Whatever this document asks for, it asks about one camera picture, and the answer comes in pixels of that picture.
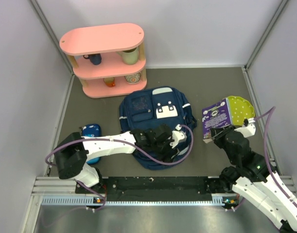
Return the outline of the purple card packet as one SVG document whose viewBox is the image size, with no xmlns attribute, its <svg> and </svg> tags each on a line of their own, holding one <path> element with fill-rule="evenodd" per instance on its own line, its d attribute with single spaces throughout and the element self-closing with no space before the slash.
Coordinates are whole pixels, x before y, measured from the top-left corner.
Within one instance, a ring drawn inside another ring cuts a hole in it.
<svg viewBox="0 0 297 233">
<path fill-rule="evenodd" d="M 224 128 L 232 124 L 228 98 L 202 109 L 203 141 L 212 141 L 211 128 Z"/>
</svg>

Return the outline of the navy blue student backpack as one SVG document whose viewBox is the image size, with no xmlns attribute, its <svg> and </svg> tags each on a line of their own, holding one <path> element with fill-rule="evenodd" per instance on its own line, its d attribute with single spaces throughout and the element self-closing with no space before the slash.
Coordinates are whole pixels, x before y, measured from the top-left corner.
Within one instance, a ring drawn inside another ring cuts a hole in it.
<svg viewBox="0 0 297 233">
<path fill-rule="evenodd" d="M 119 106 L 119 121 L 122 133 L 134 129 L 155 129 L 161 124 L 166 124 L 172 130 L 177 125 L 186 125 L 191 131 L 197 127 L 197 120 L 184 93 L 169 86 L 135 91 L 127 95 Z M 175 163 L 188 154 L 191 133 L 186 128 L 182 128 L 182 131 L 187 139 L 177 145 L 176 157 L 170 163 Z M 141 166 L 149 170 L 164 170 L 175 166 L 159 164 L 138 150 L 134 151 L 133 156 Z"/>
</svg>

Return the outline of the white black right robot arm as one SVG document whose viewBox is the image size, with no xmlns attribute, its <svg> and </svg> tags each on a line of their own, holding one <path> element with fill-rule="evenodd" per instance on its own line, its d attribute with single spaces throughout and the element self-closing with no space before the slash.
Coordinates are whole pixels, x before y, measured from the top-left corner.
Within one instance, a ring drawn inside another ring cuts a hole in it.
<svg viewBox="0 0 297 233">
<path fill-rule="evenodd" d="M 231 163 L 219 179 L 225 192 L 235 192 L 261 211 L 281 233 L 297 233 L 297 198 L 273 172 L 266 158 L 254 152 L 248 138 L 256 132 L 253 121 L 242 127 L 211 128 L 211 139 Z"/>
</svg>

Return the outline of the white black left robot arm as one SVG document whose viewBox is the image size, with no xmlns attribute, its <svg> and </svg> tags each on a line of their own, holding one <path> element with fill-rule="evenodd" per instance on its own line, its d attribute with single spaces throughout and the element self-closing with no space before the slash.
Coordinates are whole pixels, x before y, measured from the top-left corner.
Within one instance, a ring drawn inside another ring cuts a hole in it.
<svg viewBox="0 0 297 233">
<path fill-rule="evenodd" d="M 155 129 L 133 129 L 131 131 L 103 137 L 86 137 L 79 132 L 71 133 L 53 151 L 58 177 L 61 180 L 74 179 L 91 192 L 99 192 L 103 187 L 100 172 L 88 161 L 114 154 L 132 154 L 134 151 L 154 153 L 163 159 L 172 159 L 178 154 L 178 146 L 187 141 L 182 127 L 172 130 L 161 124 Z"/>
</svg>

